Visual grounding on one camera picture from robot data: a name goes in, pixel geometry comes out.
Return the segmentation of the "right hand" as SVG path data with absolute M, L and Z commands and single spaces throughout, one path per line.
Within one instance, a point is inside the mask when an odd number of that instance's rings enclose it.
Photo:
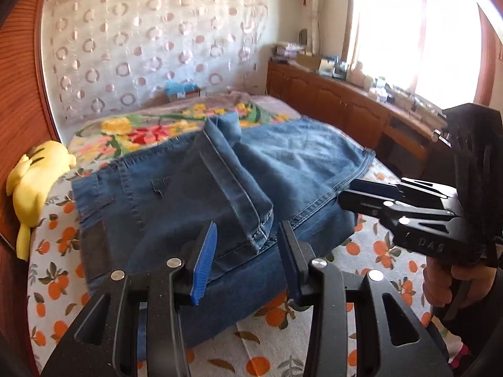
M 448 266 L 428 257 L 423 271 L 423 292 L 431 305 L 444 307 L 453 300 L 452 285 L 454 280 L 471 282 L 471 287 L 460 304 L 460 307 L 463 308 L 482 300 L 492 288 L 496 275 L 496 268 L 484 264 L 471 267 Z

